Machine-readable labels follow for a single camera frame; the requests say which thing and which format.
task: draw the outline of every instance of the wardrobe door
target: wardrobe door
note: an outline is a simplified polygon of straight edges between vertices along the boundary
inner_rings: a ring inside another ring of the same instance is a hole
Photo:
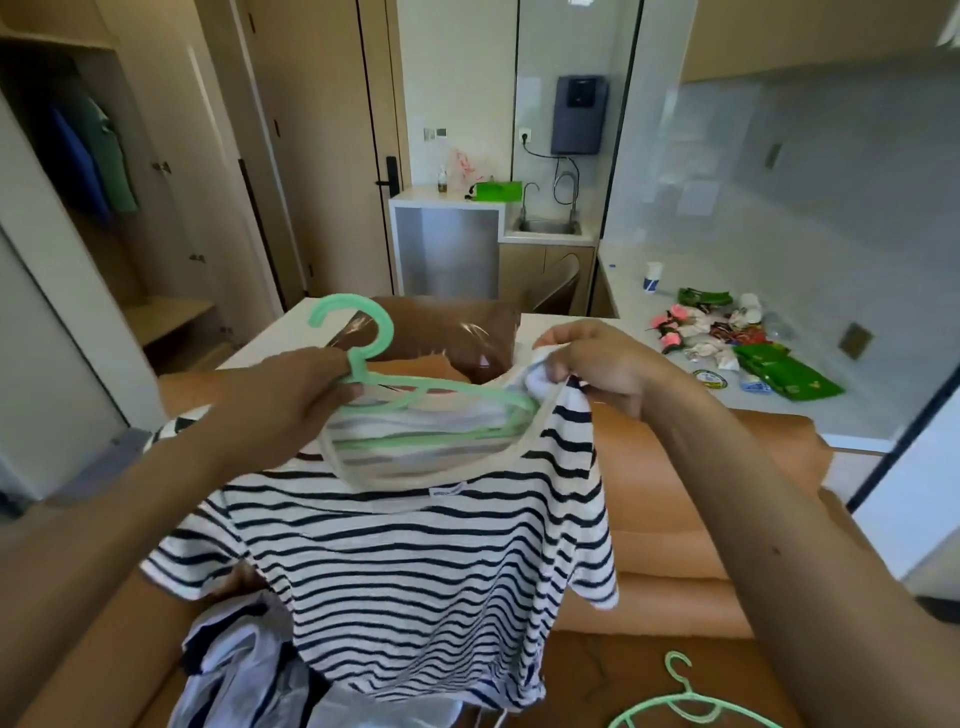
[[[281,313],[192,0],[97,0],[213,298],[234,338]]]

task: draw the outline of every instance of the paper cup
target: paper cup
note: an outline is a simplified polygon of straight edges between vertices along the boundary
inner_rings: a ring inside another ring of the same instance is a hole
[[[657,290],[660,276],[663,275],[663,263],[647,263],[647,275],[643,279],[643,290],[653,293]]]

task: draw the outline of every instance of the chair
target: chair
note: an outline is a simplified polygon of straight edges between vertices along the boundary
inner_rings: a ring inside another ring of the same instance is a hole
[[[569,316],[573,295],[580,282],[580,260],[571,253],[543,272],[521,299],[524,313]]]

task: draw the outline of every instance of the striped t-shirt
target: striped t-shirt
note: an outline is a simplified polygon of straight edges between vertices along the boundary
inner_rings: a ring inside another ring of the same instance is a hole
[[[464,410],[452,394],[379,417],[345,410],[294,459],[207,498],[143,570],[196,599],[247,560],[293,615],[303,660],[377,699],[445,695],[514,710],[537,702],[564,591],[610,609],[616,580],[579,380],[551,385],[535,364],[492,382],[505,384],[541,401],[519,437],[340,451],[337,440],[416,431],[418,418],[435,431],[497,417],[480,405]],[[202,415],[176,418],[157,439]]]

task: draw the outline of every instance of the blue and white clothing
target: blue and white clothing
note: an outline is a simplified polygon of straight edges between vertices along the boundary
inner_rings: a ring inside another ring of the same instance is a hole
[[[566,588],[601,609],[616,604],[612,544],[581,382],[550,384],[534,364],[492,385],[540,400],[519,436],[339,450],[358,436],[505,417],[455,394],[430,395],[416,411],[343,410],[294,459],[210,496],[143,570],[196,599],[247,560],[290,611],[302,659],[349,690],[532,705],[545,695],[540,661]]]

